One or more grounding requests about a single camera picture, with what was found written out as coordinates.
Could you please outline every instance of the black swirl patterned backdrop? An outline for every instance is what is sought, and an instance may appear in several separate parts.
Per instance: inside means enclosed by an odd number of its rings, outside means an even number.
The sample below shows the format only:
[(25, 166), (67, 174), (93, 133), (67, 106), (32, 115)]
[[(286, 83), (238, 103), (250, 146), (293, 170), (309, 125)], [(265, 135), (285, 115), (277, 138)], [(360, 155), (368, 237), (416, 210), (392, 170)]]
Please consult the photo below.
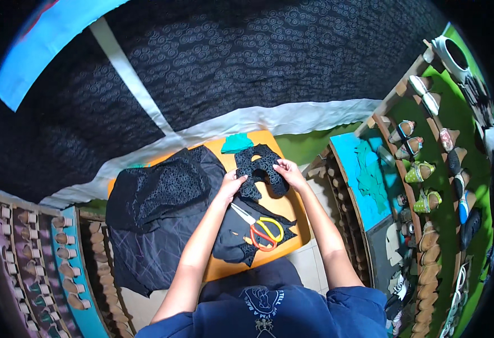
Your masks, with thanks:
[[(174, 131), (237, 108), (382, 99), (446, 24), (427, 0), (130, 0), (105, 18)], [(85, 29), (15, 114), (0, 102), (0, 189), (39, 202), (162, 137)]]
[(105, 18), (175, 131), (249, 106), (382, 99), (446, 25), (423, 0), (131, 0)]

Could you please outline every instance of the red and yellow scissors handle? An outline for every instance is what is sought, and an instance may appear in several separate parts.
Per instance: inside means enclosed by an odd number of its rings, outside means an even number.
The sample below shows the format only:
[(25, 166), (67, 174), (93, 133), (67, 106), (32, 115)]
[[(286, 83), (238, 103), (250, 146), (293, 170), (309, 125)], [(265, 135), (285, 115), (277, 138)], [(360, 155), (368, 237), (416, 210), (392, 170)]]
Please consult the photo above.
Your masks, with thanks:
[[(277, 226), (277, 228), (279, 229), (279, 235), (277, 237), (275, 237), (270, 229), (268, 229), (268, 227), (264, 224), (264, 222), (270, 222), (270, 223), (273, 223)], [(252, 244), (257, 247), (260, 251), (264, 251), (264, 252), (269, 252), (273, 249), (275, 249), (277, 247), (277, 243), (279, 243), (280, 241), (283, 240), (283, 236), (284, 236), (284, 231), (283, 231), (283, 227), (281, 226), (281, 224), (274, 220), (274, 219), (270, 219), (268, 217), (260, 217), (260, 219), (258, 219), (256, 221), (256, 223), (262, 227), (262, 229), (264, 229), (264, 231), (266, 232), (265, 234), (258, 231), (256, 228), (255, 228), (255, 225), (254, 224), (251, 224), (251, 228), (250, 228), (250, 235), (251, 235), (251, 240), (252, 240)], [(268, 242), (271, 243), (271, 247), (270, 248), (266, 248), (266, 247), (263, 247), (261, 246), (260, 244), (258, 244), (255, 240), (255, 234), (257, 234), (258, 236), (262, 237), (264, 240), (267, 240)]]

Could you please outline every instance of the navy blue t-shirt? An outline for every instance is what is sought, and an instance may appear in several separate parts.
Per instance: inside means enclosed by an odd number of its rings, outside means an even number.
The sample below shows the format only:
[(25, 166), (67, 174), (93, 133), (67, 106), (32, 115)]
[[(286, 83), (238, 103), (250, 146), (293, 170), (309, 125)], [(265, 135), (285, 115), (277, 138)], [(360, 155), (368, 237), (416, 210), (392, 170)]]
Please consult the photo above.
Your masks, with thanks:
[(334, 288), (326, 298), (299, 286), (249, 287), (146, 326), (136, 338), (386, 338), (385, 304), (382, 292), (365, 287)]

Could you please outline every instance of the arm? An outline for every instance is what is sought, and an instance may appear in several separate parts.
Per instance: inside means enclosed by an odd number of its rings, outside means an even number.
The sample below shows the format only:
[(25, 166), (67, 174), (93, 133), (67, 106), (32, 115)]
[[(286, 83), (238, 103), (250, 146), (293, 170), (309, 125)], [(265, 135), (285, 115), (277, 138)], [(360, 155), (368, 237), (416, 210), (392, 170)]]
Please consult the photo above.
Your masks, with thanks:
[(221, 189), (211, 202), (196, 230), (187, 241), (176, 275), (150, 324), (162, 321), (181, 312), (193, 312), (198, 302), (204, 271), (208, 265), (211, 250), (217, 233), (223, 222), (226, 208), (232, 202), (234, 194), (247, 179), (236, 178), (236, 170), (224, 176)]
[(303, 178), (298, 166), (287, 159), (277, 161), (279, 166), (274, 165), (273, 168), (283, 175), (302, 198), (322, 256), (329, 288), (363, 286), (346, 254), (341, 234)]

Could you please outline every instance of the hand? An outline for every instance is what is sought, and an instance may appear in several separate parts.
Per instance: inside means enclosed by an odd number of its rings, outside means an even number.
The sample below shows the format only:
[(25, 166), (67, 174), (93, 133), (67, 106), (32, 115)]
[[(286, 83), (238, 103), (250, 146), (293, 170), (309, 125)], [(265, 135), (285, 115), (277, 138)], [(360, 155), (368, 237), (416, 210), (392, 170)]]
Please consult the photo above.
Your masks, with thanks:
[(278, 159), (277, 163), (279, 163), (279, 165), (274, 164), (273, 168), (286, 179), (295, 191), (299, 192), (305, 186), (308, 186), (307, 181), (303, 178), (302, 172), (299, 171), (297, 164), (288, 159)]
[(244, 175), (238, 178), (236, 176), (236, 169), (227, 172), (226, 175), (224, 175), (223, 183), (221, 183), (221, 188), (215, 198), (222, 198), (227, 205), (232, 203), (234, 194), (238, 192), (239, 187), (247, 180), (247, 177), (247, 175)]

